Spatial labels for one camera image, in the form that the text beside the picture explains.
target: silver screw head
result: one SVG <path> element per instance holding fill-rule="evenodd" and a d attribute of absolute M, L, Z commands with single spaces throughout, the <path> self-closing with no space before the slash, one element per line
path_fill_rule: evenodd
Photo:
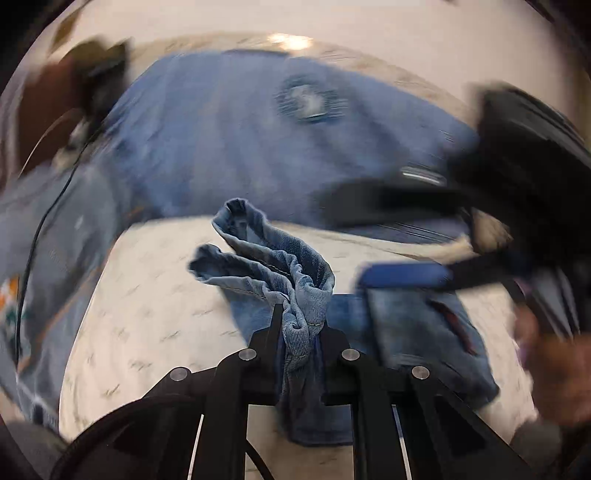
<path fill-rule="evenodd" d="M 348 360 L 349 362 L 353 362 L 359 358 L 359 352 L 354 348 L 347 348 L 341 352 L 341 356 Z"/>
<path fill-rule="evenodd" d="M 413 373 L 413 377 L 418 378 L 419 380 L 425 380 L 426 378 L 429 378 L 429 369 L 422 365 L 413 367 L 411 372 Z"/>
<path fill-rule="evenodd" d="M 252 348 L 245 348 L 244 350 L 240 350 L 238 352 L 238 357 L 240 357 L 240 360 L 248 362 L 249 360 L 256 358 L 256 350 L 253 350 Z"/>
<path fill-rule="evenodd" d="M 181 380 L 184 380 L 185 378 L 187 378 L 188 374 L 189 374 L 189 372 L 186 368 L 177 367 L 177 368 L 173 368 L 173 370 L 170 372 L 170 378 L 172 380 L 174 380 L 175 382 L 180 382 Z"/>

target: black cable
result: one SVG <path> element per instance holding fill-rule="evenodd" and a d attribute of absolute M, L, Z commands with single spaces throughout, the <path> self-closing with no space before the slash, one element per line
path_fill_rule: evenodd
<path fill-rule="evenodd" d="M 66 192 L 68 185 L 72 181 L 72 177 L 74 176 L 74 173 L 76 172 L 76 170 L 78 169 L 78 166 L 80 165 L 80 159 L 82 157 L 82 154 L 84 153 L 84 150 L 86 150 L 86 147 L 88 147 L 88 145 L 90 145 L 90 143 L 96 138 L 99 131 L 101 131 L 101 129 L 98 129 L 95 133 L 93 133 L 89 137 L 89 139 L 86 140 L 84 145 L 82 146 L 82 149 L 80 150 L 80 152 L 78 153 L 78 156 L 76 157 L 76 161 L 74 162 L 74 165 L 72 167 L 72 172 L 70 172 L 70 176 L 68 177 L 66 184 L 64 185 L 64 187 L 62 188 L 61 192 L 56 197 L 56 199 L 53 201 L 51 206 L 47 209 L 47 211 L 45 212 L 43 217 L 41 217 L 41 221 L 39 222 L 39 226 L 37 227 L 37 231 L 35 232 L 35 235 L 33 237 L 33 243 L 31 244 L 31 250 L 29 251 L 29 258 L 27 259 L 27 264 L 25 266 L 25 273 L 22 276 L 22 282 L 19 281 L 17 319 L 15 321 L 15 331 L 14 331 L 14 335 L 15 335 L 14 336 L 14 355 L 15 355 L 15 362 L 16 362 L 17 367 L 18 367 L 18 362 L 20 360 L 20 356 L 21 356 L 22 308 L 25 304 L 25 293 L 27 293 L 27 284 L 29 282 L 29 276 L 31 275 L 31 266 L 33 264 L 33 256 L 35 255 L 35 249 L 37 247 L 37 241 L 39 240 L 39 234 L 41 233 L 41 228 L 43 227 L 43 223 L 45 223 L 47 216 L 51 213 L 51 211 L 54 209 L 54 207 L 60 201 L 61 197 Z"/>
<path fill-rule="evenodd" d="M 271 471 L 269 470 L 261 456 L 258 454 L 256 449 L 248 440 L 246 441 L 246 454 L 252 460 L 252 463 L 255 464 L 256 469 L 259 470 L 262 480 L 275 480 L 273 478 L 273 474 L 271 473 Z"/>

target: crumpled denim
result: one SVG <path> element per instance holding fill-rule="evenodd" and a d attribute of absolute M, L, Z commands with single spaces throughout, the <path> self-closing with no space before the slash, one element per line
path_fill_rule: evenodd
<path fill-rule="evenodd" d="M 352 441 L 349 407 L 326 407 L 320 399 L 323 371 L 317 335 L 326 321 L 345 332 L 351 347 L 381 357 L 388 367 L 433 368 L 472 407 L 496 396 L 482 339 L 455 294 L 436 294 L 436 300 L 460 318 L 476 355 L 464 351 L 441 315 L 426 305 L 422 290 L 372 289 L 372 331 L 361 292 L 333 296 L 335 277 L 322 256 L 271 226 L 247 200 L 226 202 L 212 224 L 235 254 L 201 245 L 189 269 L 198 280 L 222 288 L 245 340 L 269 326 L 276 303 L 283 305 L 286 354 L 278 408 L 291 440 L 304 445 Z"/>
<path fill-rule="evenodd" d="M 223 288 L 233 312 L 249 317 L 256 328 L 249 329 L 247 342 L 252 332 L 269 325 L 275 304 L 283 305 L 285 363 L 280 405 L 287 417 L 297 417 L 305 406 L 306 369 L 314 338 L 324 325 L 335 276 L 318 252 L 271 226 L 247 200 L 226 202 L 212 224 L 236 254 L 202 245 L 189 269 L 200 281 Z M 289 430 L 290 422 L 285 420 Z"/>

